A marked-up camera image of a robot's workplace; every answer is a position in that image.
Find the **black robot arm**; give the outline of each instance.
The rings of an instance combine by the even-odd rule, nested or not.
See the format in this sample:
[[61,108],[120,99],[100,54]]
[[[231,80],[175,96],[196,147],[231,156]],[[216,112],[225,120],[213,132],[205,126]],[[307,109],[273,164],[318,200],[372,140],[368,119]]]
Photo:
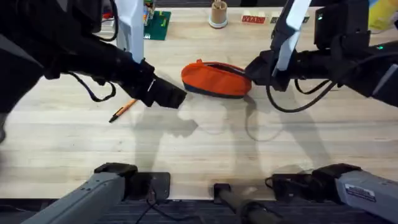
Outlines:
[[[9,65],[1,69],[1,80],[3,85],[12,85],[5,94],[15,95],[18,89],[23,96],[41,75],[54,79],[61,73],[78,72],[102,85],[105,82],[117,83],[131,97],[147,106],[157,102],[160,106],[178,108],[185,99],[183,90],[157,77],[154,67],[145,60],[135,62],[129,52],[102,42],[93,34],[101,25],[101,2],[2,2],[5,13],[0,15],[0,37],[5,41],[0,41],[0,55],[2,63]],[[92,8],[96,10],[88,12],[87,9]],[[19,67],[18,74],[11,72],[16,67]],[[19,94],[17,99],[13,98],[10,105],[13,106],[22,96]],[[11,109],[8,106],[1,112],[8,113]]]
[[[318,50],[292,52],[286,70],[278,70],[280,46],[286,38],[287,24],[281,15],[273,31],[270,50],[265,50],[245,69],[257,85],[265,85],[270,102],[286,113],[305,110],[325,96],[334,86],[346,85],[365,97],[398,106],[398,41],[369,46],[369,3],[367,0],[341,1],[315,13],[315,40]],[[324,79],[328,86],[309,104],[296,109],[281,108],[271,95],[286,91],[290,80]]]

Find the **small container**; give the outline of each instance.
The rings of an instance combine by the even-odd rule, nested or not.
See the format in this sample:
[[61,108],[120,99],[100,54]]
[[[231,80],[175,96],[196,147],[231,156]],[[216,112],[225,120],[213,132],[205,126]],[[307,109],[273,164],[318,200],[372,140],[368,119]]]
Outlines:
[[228,24],[228,17],[226,14],[227,7],[227,3],[220,0],[216,0],[211,4],[209,24],[212,28],[220,29]]

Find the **cable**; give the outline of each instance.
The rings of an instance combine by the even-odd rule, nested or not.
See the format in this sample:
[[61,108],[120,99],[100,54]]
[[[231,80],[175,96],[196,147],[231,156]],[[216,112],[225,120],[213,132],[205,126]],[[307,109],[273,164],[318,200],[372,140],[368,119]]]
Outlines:
[[329,80],[325,80],[325,81],[321,82],[319,85],[317,85],[315,88],[313,88],[312,90],[306,91],[306,92],[304,92],[304,91],[301,89],[298,79],[295,79],[295,80],[294,80],[294,85],[296,86],[297,91],[299,91],[300,93],[303,93],[304,95],[310,95],[310,94],[315,93],[316,91],[320,90],[320,89],[321,89],[323,86],[325,86],[328,82],[330,82],[330,81],[329,81]]
[[[359,61],[358,63],[350,66],[349,68],[347,68],[347,70],[345,70],[336,80],[337,81],[332,81],[317,97],[315,97],[311,102],[307,103],[304,106],[301,106],[299,108],[295,108],[295,109],[285,109],[280,107],[275,101],[274,98],[272,97],[271,94],[271,86],[270,84],[266,85],[266,92],[267,92],[267,97],[271,103],[272,106],[274,106],[274,108],[276,108],[277,110],[281,111],[281,112],[285,112],[285,113],[296,113],[296,112],[300,112],[303,111],[309,107],[311,107],[312,105],[314,105],[315,103],[317,103],[318,101],[320,101],[335,85],[337,85],[338,82],[342,81],[342,79],[345,78],[345,76],[347,76],[349,74],[350,71],[354,70],[355,68],[360,67],[361,65],[368,63],[372,60],[376,60],[376,59],[380,59],[380,58],[384,58],[384,57],[391,57],[391,56],[398,56],[398,52],[393,52],[393,53],[385,53],[385,54],[379,54],[379,55],[373,55],[370,56],[366,59],[363,59],[361,61]],[[274,70],[272,72],[272,74],[270,75],[270,79],[272,78],[272,76],[274,76],[276,70]]]
[[271,185],[268,184],[268,181],[269,181],[269,180],[272,180],[272,177],[267,177],[266,180],[265,180],[264,182],[266,183],[266,186],[267,186],[269,189],[273,189],[273,187],[272,187]]
[[112,92],[111,92],[108,96],[105,96],[103,99],[99,99],[99,98],[93,93],[93,91],[88,87],[88,85],[87,85],[78,75],[76,75],[76,73],[67,72],[66,74],[69,74],[69,75],[75,77],[76,80],[77,80],[77,82],[80,83],[80,84],[87,90],[89,96],[91,97],[91,99],[92,99],[94,102],[97,102],[97,103],[99,103],[99,102],[104,102],[104,101],[107,101],[108,99],[110,99],[110,98],[116,96],[116,87],[115,87],[115,86],[113,85],[113,83],[111,83],[111,82],[108,82],[108,83],[111,85]]
[[99,40],[105,41],[105,42],[110,42],[116,40],[119,34],[119,14],[118,14],[118,7],[115,3],[114,0],[109,0],[112,5],[112,11],[113,11],[113,17],[114,17],[114,34],[110,39],[104,38],[104,37],[99,37],[97,35],[94,35],[97,37]]
[[137,219],[136,224],[139,224],[139,222],[144,218],[144,216],[149,212],[154,207],[155,204],[148,206],[147,209],[140,215],[140,217]]
[[173,220],[173,221],[175,221],[175,222],[183,222],[183,221],[187,221],[187,220],[199,219],[200,223],[205,224],[204,219],[203,219],[201,216],[199,216],[199,215],[189,215],[189,216],[186,216],[186,217],[178,217],[178,218],[173,217],[173,216],[171,216],[171,215],[168,215],[168,214],[166,214],[165,212],[163,212],[162,210],[160,210],[159,208],[155,207],[154,205],[156,205],[156,203],[155,203],[155,204],[151,204],[151,203],[149,203],[149,201],[147,200],[147,204],[148,204],[149,206],[153,206],[153,207],[152,207],[153,210],[155,210],[157,213],[159,213],[159,214],[162,215],[163,217],[168,218],[169,220]]
[[12,209],[15,209],[15,210],[17,210],[17,211],[19,211],[19,212],[33,212],[33,211],[26,210],[26,209],[23,209],[23,208],[15,207],[15,206],[13,206],[13,205],[0,205],[0,207],[12,208]]

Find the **pen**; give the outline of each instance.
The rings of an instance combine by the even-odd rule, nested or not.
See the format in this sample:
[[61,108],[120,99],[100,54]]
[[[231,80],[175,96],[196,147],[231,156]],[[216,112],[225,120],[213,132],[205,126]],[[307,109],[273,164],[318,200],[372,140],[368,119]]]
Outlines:
[[120,117],[120,115],[122,115],[124,112],[126,112],[134,103],[136,103],[137,100],[133,99],[131,100],[128,104],[124,105],[123,107],[121,107],[119,110],[117,110],[117,112],[112,116],[112,118],[109,120],[110,123],[112,123],[113,121],[116,121],[116,119],[118,119]]

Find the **green circuit board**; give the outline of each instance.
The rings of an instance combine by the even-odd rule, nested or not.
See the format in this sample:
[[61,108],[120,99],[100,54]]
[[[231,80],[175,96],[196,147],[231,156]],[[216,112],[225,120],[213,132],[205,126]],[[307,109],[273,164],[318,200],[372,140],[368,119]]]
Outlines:
[[165,40],[171,12],[155,11],[154,17],[144,26],[144,39]]

